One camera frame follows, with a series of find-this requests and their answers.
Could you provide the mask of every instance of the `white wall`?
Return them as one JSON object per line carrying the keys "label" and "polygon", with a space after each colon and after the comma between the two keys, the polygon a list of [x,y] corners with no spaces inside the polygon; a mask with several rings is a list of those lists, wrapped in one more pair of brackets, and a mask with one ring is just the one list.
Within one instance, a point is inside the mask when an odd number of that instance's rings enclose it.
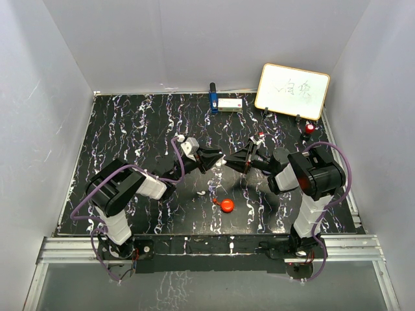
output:
{"label": "white wall", "polygon": [[372,1],[331,76],[326,100],[353,169],[363,224],[379,236],[397,298],[413,310],[415,6]]}
{"label": "white wall", "polygon": [[331,73],[369,0],[44,0],[94,91],[257,88],[265,63]]}
{"label": "white wall", "polygon": [[21,310],[92,92],[42,0],[0,0],[0,310]]}

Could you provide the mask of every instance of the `black table surface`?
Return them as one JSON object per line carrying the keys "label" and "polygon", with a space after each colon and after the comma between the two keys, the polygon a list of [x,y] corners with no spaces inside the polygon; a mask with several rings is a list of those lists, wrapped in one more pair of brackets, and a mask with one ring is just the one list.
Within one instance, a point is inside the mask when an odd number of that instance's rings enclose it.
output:
{"label": "black table surface", "polygon": [[[303,142],[300,134],[305,120],[296,124],[294,117],[278,113],[264,117],[263,111],[254,106],[255,96],[255,93],[219,94],[219,97],[241,98],[243,112],[215,115],[210,113],[208,94],[97,97],[56,235],[88,235],[97,225],[69,218],[84,197],[90,177],[116,157],[149,171],[161,156],[173,163],[175,155],[170,140],[179,133],[195,137],[201,146],[220,147],[224,154],[242,148],[250,136],[259,132],[274,135],[266,137],[262,146],[265,152],[272,152],[277,145],[290,152],[302,151],[315,141],[328,141],[321,119],[313,121],[316,130],[309,142]],[[197,194],[203,190],[204,196]],[[212,203],[213,198],[232,199],[233,212],[223,213]],[[278,234],[289,232],[301,200],[298,189],[279,196],[271,193],[267,177],[258,170],[252,169],[244,176],[224,165],[215,165],[204,175],[198,170],[186,175],[166,202],[137,195],[125,210],[133,234]],[[83,207],[80,214],[97,216],[92,204]],[[328,210],[322,231],[356,233],[346,201]]]}

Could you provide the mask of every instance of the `orange ball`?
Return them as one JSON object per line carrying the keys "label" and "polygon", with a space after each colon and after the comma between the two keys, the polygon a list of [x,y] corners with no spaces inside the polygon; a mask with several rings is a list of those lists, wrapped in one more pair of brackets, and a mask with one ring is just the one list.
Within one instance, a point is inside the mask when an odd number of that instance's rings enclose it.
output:
{"label": "orange ball", "polygon": [[220,204],[220,208],[222,209],[222,211],[224,211],[225,213],[230,213],[233,211],[233,201],[231,199],[225,199],[222,201],[222,203]]}

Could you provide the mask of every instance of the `white box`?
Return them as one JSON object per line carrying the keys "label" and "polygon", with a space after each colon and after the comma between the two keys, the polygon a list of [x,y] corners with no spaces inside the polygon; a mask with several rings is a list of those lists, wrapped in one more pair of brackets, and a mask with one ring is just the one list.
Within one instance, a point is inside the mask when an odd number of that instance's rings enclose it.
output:
{"label": "white box", "polygon": [[220,98],[218,100],[219,111],[240,112],[242,111],[241,98]]}

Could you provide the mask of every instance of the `whiteboard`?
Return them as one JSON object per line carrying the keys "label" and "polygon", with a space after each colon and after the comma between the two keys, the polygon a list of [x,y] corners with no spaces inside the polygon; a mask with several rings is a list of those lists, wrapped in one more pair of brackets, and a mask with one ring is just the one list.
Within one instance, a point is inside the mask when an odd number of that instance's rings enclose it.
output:
{"label": "whiteboard", "polygon": [[262,71],[255,107],[318,120],[329,81],[330,77],[325,73],[267,63]]}

